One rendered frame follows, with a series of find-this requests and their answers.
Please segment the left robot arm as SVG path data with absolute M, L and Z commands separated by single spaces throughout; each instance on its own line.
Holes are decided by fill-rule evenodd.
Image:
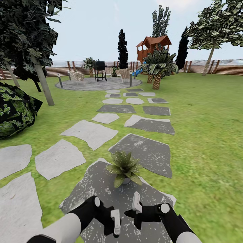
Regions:
M 104 225 L 104 235 L 120 235 L 119 210 L 105 208 L 97 196 L 78 203 L 54 224 L 40 230 L 27 243 L 75 243 L 82 231 L 93 219 Z

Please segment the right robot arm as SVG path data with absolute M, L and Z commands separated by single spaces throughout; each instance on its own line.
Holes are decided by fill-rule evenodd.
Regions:
M 134 193 L 132 209 L 125 211 L 124 214 L 134 218 L 134 225 L 139 230 L 142 222 L 162 221 L 172 243 L 202 243 L 185 219 L 180 214 L 177 216 L 169 204 L 143 206 L 137 191 Z

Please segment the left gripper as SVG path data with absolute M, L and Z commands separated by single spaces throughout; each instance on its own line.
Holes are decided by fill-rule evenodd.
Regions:
M 115 233 L 114 220 L 112 220 L 112 218 L 110 217 L 112 210 L 114 210 L 113 206 L 106 208 L 106 213 L 104 215 L 104 218 L 101 221 L 99 221 L 104 225 L 104 235 L 105 236 Z

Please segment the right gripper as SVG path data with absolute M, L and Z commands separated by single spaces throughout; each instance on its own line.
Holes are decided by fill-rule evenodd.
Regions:
M 141 223 L 142 222 L 151 222 L 150 216 L 149 216 L 149 206 L 143 206 L 141 202 L 139 204 L 142 207 L 142 213 L 136 214 L 136 210 L 127 210 L 124 212 L 125 216 L 129 216 L 131 218 L 134 218 L 134 225 L 137 227 L 137 229 L 141 229 Z

